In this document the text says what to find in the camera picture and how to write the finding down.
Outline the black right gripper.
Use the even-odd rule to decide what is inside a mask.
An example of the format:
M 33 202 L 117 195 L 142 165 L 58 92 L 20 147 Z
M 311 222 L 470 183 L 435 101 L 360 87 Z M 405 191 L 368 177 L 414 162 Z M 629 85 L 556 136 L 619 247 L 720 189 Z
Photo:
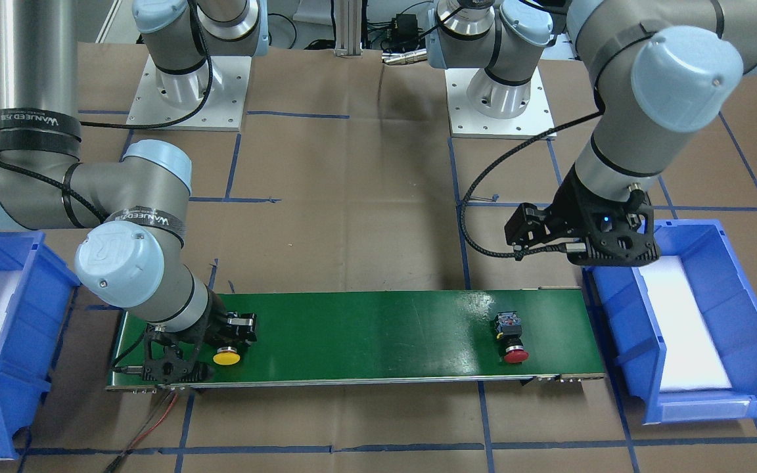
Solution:
M 210 380 L 214 368 L 200 360 L 204 346 L 216 348 L 235 346 L 243 356 L 256 342 L 256 314 L 237 313 L 226 309 L 213 292 L 202 317 L 181 332 L 145 333 L 145 357 L 142 363 L 142 380 L 155 384 L 202 382 Z

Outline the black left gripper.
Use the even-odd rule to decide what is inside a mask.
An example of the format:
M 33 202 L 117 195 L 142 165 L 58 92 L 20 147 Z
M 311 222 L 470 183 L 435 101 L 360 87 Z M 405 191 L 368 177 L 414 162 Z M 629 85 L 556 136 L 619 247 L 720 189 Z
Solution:
M 574 169 L 550 206 L 522 203 L 505 224 L 505 240 L 516 246 L 516 259 L 560 238 L 577 238 L 585 245 L 567 251 L 576 265 L 641 267 L 660 258 L 649 195 L 636 187 L 625 189 L 622 202 L 606 200 L 589 191 Z

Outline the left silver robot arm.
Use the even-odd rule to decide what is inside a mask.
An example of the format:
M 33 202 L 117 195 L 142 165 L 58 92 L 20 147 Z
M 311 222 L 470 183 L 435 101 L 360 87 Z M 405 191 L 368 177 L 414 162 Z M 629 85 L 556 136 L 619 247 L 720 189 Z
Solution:
M 757 1 L 574 1 L 568 34 L 591 78 L 597 126 L 550 206 L 523 203 L 505 224 L 510 252 L 562 252 L 571 263 L 641 267 L 661 256 L 648 190 L 741 78 L 757 75 Z

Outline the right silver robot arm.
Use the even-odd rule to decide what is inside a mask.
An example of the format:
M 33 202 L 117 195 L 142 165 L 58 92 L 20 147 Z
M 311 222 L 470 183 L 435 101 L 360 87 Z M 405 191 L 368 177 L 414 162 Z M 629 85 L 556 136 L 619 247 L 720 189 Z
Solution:
M 84 164 L 76 117 L 76 8 L 0 1 L 0 229 L 87 229 L 81 283 L 147 323 L 138 374 L 153 384 L 211 380 L 204 346 L 234 356 L 255 341 L 254 315 L 229 312 L 181 261 L 191 160 L 159 140 L 117 162 Z

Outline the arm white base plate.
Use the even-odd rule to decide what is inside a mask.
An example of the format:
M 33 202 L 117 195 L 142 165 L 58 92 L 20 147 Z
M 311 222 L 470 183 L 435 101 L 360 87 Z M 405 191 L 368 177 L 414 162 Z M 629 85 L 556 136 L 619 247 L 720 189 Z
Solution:
M 204 108 L 177 125 L 178 131 L 240 131 L 252 58 L 215 56 L 214 82 Z M 208 81 L 208 67 L 171 75 L 149 57 L 130 105 L 127 125 L 156 125 L 186 116 L 198 107 Z
M 555 126 L 538 70 L 520 86 L 496 83 L 481 68 L 445 76 L 452 137 L 529 139 Z

